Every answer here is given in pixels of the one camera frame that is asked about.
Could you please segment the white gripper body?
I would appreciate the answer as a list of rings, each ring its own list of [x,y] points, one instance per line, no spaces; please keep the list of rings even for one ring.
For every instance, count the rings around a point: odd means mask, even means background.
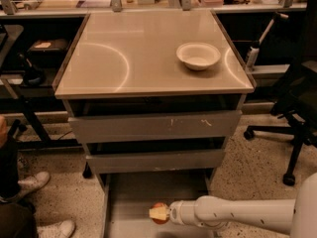
[[[183,225],[184,222],[182,221],[181,217],[181,206],[183,201],[175,201],[169,206],[169,220],[177,225]]]

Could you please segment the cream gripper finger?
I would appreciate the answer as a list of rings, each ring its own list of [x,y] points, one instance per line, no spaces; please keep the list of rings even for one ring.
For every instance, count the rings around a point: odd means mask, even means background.
[[[149,210],[149,217],[152,221],[168,221],[169,208],[167,206],[153,206]]]

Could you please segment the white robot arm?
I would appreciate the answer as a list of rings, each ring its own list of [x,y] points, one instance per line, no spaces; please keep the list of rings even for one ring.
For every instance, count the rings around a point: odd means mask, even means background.
[[[149,210],[158,224],[219,228],[238,222],[288,235],[290,238],[317,238],[317,174],[307,178],[295,199],[226,200],[205,195],[180,200],[170,206],[158,202]]]

